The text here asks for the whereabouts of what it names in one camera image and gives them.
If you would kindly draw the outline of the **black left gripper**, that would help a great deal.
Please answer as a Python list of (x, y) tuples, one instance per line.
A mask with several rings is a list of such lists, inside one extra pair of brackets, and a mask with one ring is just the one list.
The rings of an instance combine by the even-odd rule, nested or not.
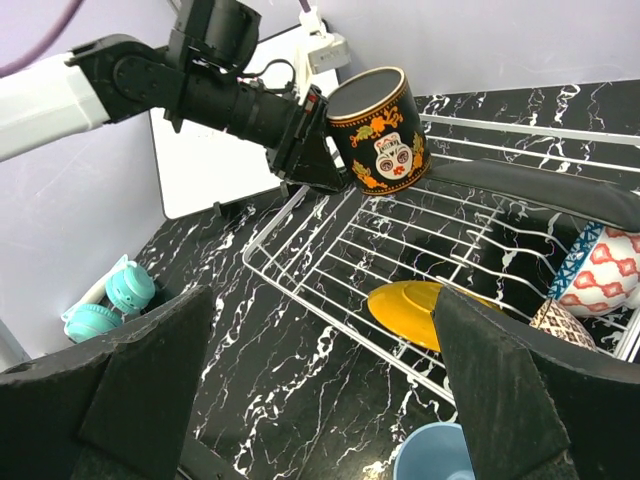
[(208, 74), (186, 84), (178, 106), (165, 111), (176, 132), (184, 121), (248, 140), (265, 149), (271, 173), (320, 193), (344, 191), (350, 175), (335, 164), (327, 144), (328, 100), (311, 86), (302, 99), (278, 95), (259, 82), (224, 85)]

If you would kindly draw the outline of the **white whiteboard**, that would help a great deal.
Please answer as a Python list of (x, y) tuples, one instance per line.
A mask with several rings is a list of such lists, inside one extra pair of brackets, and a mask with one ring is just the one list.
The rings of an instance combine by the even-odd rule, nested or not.
[[(296, 47), (308, 36), (300, 25), (290, 27), (258, 43), (248, 65), (261, 71), (273, 59), (294, 63)], [(284, 86), (292, 70), (275, 65), (261, 76), (266, 87)], [(314, 75), (313, 83), (324, 95), (339, 85), (337, 70)], [(179, 134), (164, 119), (163, 109), (149, 112), (163, 211), (177, 219), (231, 202), (278, 189), (282, 180), (269, 171), (265, 149), (225, 132), (183, 121)]]

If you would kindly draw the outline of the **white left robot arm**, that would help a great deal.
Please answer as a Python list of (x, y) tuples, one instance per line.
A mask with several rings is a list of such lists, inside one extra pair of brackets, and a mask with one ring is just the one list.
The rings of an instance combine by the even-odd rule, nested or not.
[(260, 21), (238, 1), (185, 1), (164, 46), (113, 34), (3, 68), (2, 159), (161, 108), (174, 128), (190, 121), (262, 146), (287, 183), (345, 190), (351, 176), (327, 144), (321, 90), (296, 80), (270, 89), (248, 71)]

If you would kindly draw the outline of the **yellow round plate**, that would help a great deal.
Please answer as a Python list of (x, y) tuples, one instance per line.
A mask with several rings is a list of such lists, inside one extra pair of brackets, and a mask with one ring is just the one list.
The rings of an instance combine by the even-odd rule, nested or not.
[(374, 319), (392, 333), (440, 353), (433, 314), (444, 288), (432, 281), (396, 281), (371, 291), (367, 307)]

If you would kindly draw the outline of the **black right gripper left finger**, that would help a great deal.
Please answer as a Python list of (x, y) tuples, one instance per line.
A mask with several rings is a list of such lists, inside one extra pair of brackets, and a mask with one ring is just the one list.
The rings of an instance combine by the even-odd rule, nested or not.
[(207, 350), (213, 295), (196, 287), (1, 374), (4, 479), (171, 479)]

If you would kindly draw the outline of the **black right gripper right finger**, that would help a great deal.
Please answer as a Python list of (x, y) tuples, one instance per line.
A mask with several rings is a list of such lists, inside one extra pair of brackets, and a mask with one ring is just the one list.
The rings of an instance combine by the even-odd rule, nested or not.
[(638, 365), (449, 287), (433, 320), (476, 478), (638, 478)]

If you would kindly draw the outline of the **black floral square plate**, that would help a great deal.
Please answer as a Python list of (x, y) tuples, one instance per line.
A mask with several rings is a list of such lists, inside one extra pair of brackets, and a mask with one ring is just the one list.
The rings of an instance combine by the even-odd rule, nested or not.
[(616, 183), (486, 159), (434, 166), (427, 177), (532, 202), (618, 230), (639, 230), (639, 196)]

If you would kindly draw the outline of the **light blue plastic cup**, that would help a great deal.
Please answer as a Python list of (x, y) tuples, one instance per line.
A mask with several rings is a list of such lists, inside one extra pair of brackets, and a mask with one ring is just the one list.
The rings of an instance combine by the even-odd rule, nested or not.
[(418, 428), (404, 441), (394, 462), (394, 480), (474, 478), (463, 429), (457, 423)]

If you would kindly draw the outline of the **white wire dish rack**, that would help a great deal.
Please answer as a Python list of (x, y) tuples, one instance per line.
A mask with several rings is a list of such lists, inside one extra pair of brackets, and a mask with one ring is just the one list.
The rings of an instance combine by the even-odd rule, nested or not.
[[(444, 114), (422, 121), (437, 169), (502, 161), (639, 188), (634, 125), (541, 126)], [(387, 197), (352, 189), (315, 199), (302, 189), (249, 244), (243, 261), (332, 330), (452, 403), (441, 357), (377, 322), (368, 295), (396, 281), (439, 282), (525, 322), (544, 301), (583, 225), (502, 191), (447, 184), (435, 173)]]

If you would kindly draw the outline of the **beige red patterned bowl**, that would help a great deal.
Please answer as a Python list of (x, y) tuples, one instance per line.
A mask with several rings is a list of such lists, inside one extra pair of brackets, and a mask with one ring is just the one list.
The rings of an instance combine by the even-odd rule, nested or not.
[(590, 351), (597, 350), (593, 337), (583, 324), (554, 299), (547, 299), (539, 307), (529, 325)]

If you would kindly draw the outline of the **blue patterned bowl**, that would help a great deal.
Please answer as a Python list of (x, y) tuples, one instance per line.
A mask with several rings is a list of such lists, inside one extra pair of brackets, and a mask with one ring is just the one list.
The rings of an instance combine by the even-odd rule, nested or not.
[(574, 241), (547, 297), (575, 317), (639, 306), (639, 235), (588, 222)]

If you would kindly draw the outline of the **black marble mat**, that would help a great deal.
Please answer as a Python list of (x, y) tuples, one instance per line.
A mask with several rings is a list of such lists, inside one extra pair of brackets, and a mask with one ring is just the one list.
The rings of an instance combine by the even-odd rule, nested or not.
[(160, 301), (212, 290), (189, 429), (251, 479), (388, 479), (407, 436), (457, 413), (244, 264), (296, 193), (168, 220), (139, 253)]

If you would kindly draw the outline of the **teal cat ear headphones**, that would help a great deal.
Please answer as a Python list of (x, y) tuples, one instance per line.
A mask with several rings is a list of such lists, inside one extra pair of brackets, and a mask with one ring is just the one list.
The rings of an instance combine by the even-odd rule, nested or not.
[(126, 315), (140, 314), (155, 294), (147, 270), (123, 255), (61, 315), (63, 332), (74, 343), (106, 334), (122, 326)]

